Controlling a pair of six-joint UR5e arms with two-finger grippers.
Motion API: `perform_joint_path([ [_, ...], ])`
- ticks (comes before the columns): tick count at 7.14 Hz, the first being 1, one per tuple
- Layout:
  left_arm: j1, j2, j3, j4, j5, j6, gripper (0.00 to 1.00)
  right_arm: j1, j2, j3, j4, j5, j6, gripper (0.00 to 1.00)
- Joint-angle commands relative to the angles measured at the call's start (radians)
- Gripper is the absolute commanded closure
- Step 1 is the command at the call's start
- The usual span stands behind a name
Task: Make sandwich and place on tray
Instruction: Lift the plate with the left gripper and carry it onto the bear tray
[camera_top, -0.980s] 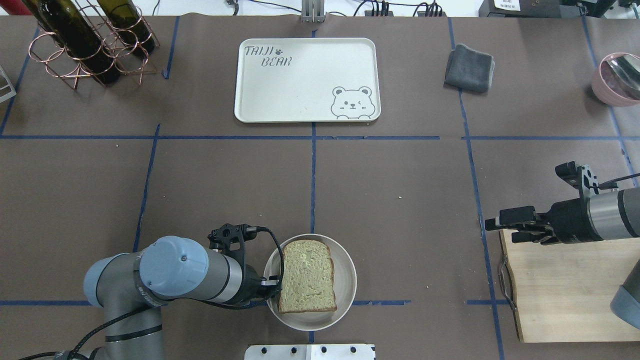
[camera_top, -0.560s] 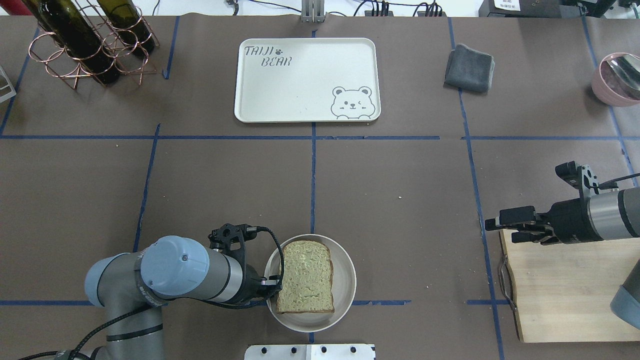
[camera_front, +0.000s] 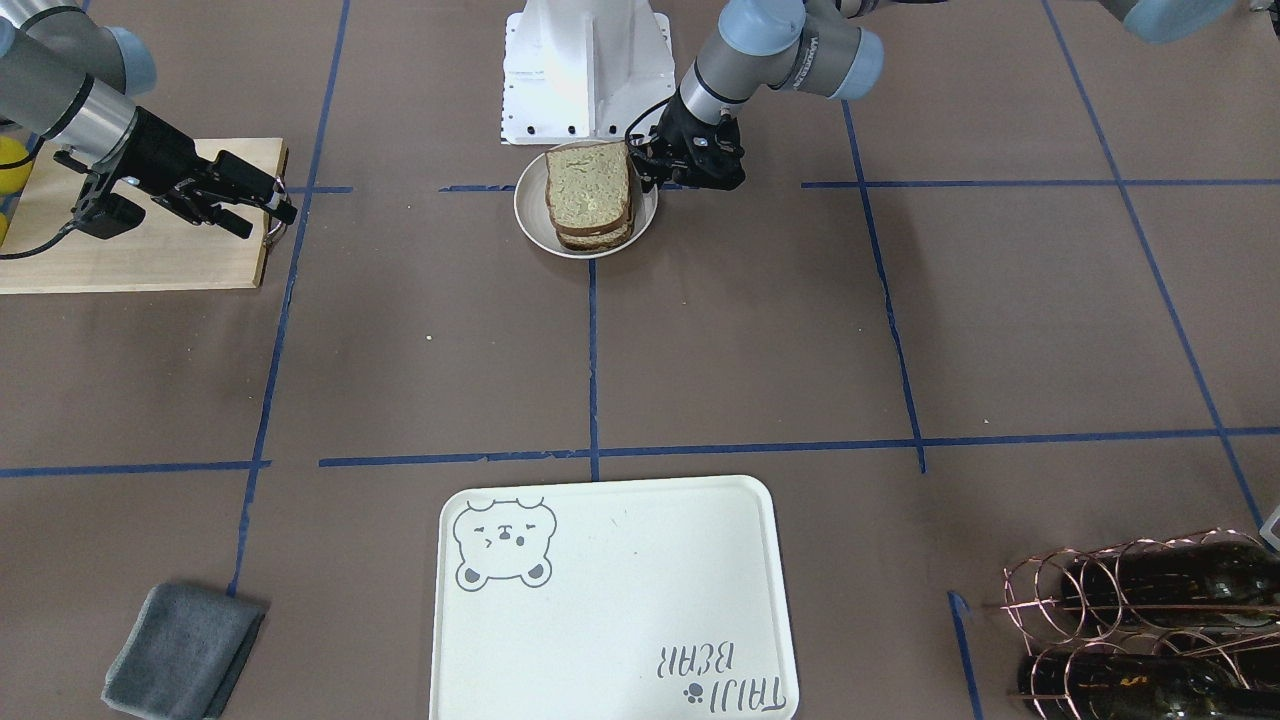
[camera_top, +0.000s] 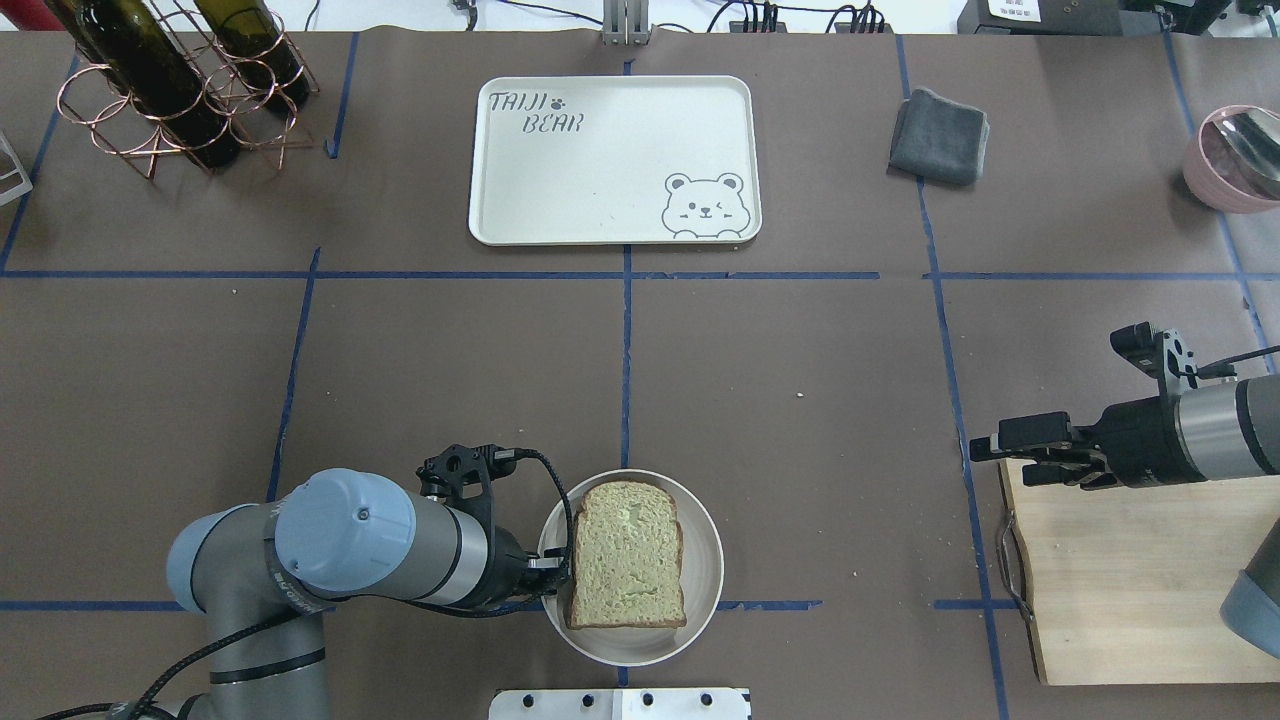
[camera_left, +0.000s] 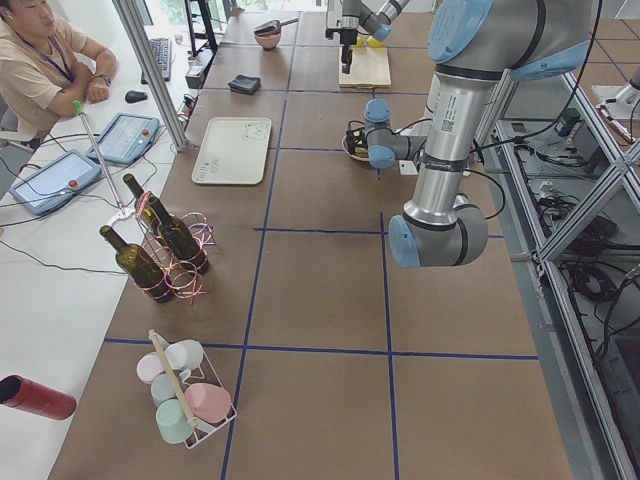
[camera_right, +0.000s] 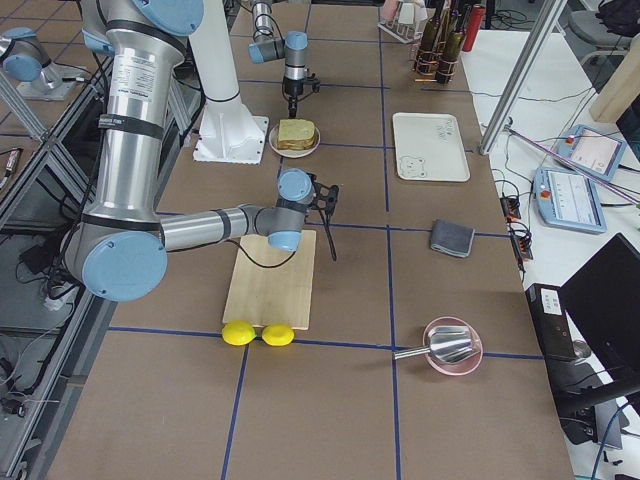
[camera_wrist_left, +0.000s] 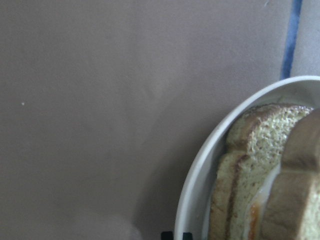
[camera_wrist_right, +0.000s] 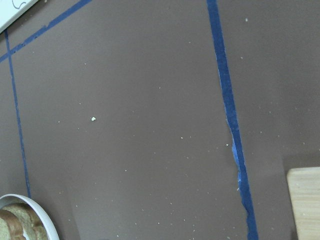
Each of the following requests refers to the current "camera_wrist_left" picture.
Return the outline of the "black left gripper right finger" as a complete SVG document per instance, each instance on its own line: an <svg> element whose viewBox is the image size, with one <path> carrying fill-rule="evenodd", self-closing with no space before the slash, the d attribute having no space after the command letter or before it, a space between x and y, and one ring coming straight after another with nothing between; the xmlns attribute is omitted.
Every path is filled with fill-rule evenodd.
<svg viewBox="0 0 320 240"><path fill-rule="evenodd" d="M182 240L193 240L193 234L191 232L184 232Z"/></svg>

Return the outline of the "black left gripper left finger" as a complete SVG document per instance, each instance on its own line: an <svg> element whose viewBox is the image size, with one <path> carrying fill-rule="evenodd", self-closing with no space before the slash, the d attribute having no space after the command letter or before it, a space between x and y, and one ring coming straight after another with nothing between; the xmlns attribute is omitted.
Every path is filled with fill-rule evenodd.
<svg viewBox="0 0 320 240"><path fill-rule="evenodd" d="M172 231L163 231L160 234L161 240L173 240L173 232Z"/></svg>

